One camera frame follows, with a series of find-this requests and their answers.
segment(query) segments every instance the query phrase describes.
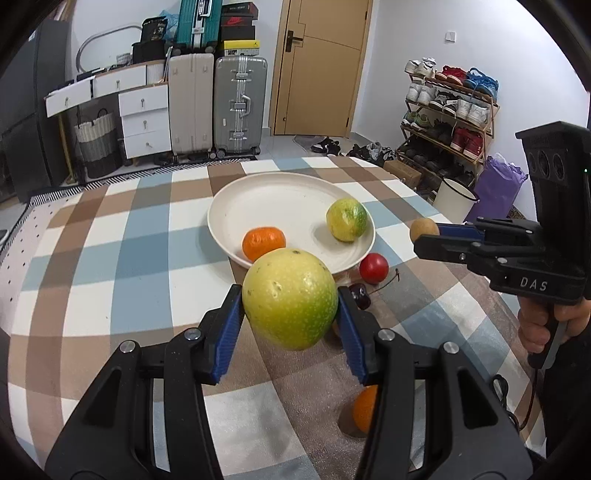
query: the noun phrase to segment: red cherry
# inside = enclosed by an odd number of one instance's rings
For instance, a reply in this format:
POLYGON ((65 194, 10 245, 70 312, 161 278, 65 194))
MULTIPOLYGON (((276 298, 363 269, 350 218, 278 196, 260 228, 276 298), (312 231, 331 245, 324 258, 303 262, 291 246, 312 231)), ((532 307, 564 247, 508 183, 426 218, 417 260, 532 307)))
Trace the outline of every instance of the red cherry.
POLYGON ((388 261, 380 254, 369 254, 359 265, 359 273, 367 283, 377 285, 388 276, 388 261))

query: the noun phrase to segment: hand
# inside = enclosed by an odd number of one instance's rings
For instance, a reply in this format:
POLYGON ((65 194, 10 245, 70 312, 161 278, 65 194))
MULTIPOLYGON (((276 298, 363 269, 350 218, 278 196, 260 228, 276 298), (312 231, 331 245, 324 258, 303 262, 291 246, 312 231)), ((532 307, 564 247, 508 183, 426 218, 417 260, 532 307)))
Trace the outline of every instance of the hand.
MULTIPOLYGON (((549 317, 547 306, 523 297, 519 297, 519 306, 519 339, 528 352, 542 353, 550 340, 550 331, 544 326, 549 317)), ((569 323, 560 343, 581 334, 589 323, 590 314, 591 300, 583 299, 573 306, 555 305, 556 320, 569 323)))

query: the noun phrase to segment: white plate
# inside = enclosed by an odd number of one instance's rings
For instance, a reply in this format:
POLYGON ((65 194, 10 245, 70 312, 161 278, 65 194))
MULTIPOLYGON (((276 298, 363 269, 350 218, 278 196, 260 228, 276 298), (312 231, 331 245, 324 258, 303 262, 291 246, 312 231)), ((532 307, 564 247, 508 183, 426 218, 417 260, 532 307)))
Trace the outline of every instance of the white plate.
POLYGON ((246 233, 260 226, 283 231, 289 248, 301 248, 335 275, 360 263, 375 241, 374 220, 355 242, 338 241, 326 225, 326 212, 338 199, 351 197, 332 183, 299 173, 270 172, 235 180, 213 198, 207 213, 212 237, 243 267, 252 263, 242 252, 246 233))

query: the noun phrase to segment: black cabinet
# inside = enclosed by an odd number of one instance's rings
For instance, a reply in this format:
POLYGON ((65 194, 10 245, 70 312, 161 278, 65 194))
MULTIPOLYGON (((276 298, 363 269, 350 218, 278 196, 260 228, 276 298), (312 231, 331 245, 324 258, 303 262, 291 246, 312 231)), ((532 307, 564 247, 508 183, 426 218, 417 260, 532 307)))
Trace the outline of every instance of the black cabinet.
POLYGON ((68 175, 57 117, 44 98, 65 82, 69 24, 45 20, 0 78, 0 138, 21 202, 68 175))

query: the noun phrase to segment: wooden door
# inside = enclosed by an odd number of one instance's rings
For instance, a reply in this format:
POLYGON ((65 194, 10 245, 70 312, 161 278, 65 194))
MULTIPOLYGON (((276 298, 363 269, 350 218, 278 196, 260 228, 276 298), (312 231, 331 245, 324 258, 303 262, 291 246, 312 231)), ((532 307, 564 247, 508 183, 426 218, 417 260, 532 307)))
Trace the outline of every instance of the wooden door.
POLYGON ((365 51, 368 4, 369 0, 291 0, 276 135, 346 136, 365 51))

